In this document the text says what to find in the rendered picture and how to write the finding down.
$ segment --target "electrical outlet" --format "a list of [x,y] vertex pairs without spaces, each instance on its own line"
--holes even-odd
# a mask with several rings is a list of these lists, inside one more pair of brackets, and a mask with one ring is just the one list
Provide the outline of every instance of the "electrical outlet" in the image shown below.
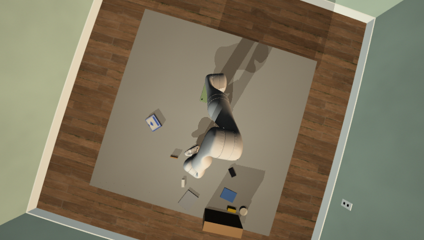
[[351,211],[352,210],[352,203],[351,202],[348,202],[348,201],[346,201],[346,200],[344,200],[344,199],[342,199],[341,200],[341,205],[343,206],[343,207],[345,207],[347,210],[349,210],[349,211]]

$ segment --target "green wall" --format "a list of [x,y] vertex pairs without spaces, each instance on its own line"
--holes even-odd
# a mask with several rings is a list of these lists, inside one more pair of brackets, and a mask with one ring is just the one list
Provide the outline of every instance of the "green wall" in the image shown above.
[[26,212],[93,0],[2,0],[0,225]]
[[404,0],[375,20],[321,240],[423,239],[423,10]]
[[45,220],[28,213],[0,225],[5,240],[104,240],[80,230]]
[[378,17],[402,0],[328,0],[358,12]]

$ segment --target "blue box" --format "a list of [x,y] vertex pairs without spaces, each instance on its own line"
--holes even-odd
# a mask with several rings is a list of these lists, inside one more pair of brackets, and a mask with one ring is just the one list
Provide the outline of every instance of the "blue box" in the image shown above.
[[150,127],[152,132],[154,132],[156,129],[162,127],[161,123],[158,121],[158,119],[156,118],[156,116],[154,114],[149,116],[146,119],[146,122],[147,122],[147,124]]
[[224,190],[222,191],[220,197],[222,199],[225,199],[225,200],[227,200],[227,201],[229,201],[229,202],[232,203],[232,202],[234,202],[234,199],[236,198],[236,195],[237,195],[236,192],[233,192],[230,189],[224,187]]

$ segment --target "light green wall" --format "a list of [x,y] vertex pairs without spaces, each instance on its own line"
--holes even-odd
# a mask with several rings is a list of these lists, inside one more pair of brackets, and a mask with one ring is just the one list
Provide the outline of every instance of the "light green wall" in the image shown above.
[[5,240],[104,240],[80,230],[63,226],[28,213],[0,225]]
[[26,212],[93,0],[2,0],[0,225]]
[[378,17],[385,11],[393,8],[402,0],[328,0],[358,12]]
[[375,20],[321,240],[423,239],[423,9],[404,0]]

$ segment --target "small white object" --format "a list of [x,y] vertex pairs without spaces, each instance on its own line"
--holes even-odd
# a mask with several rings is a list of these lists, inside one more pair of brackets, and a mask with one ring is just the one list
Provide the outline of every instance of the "small white object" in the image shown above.
[[158,119],[156,118],[156,116],[154,114],[149,116],[146,119],[146,122],[147,122],[147,124],[150,127],[152,132],[154,132],[158,128],[162,127],[161,123],[158,121]]
[[341,200],[341,205],[346,208],[347,210],[351,211],[352,210],[352,203],[348,202],[344,199]]
[[240,212],[240,215],[246,216],[248,214],[248,209],[245,207],[241,207],[239,212]]

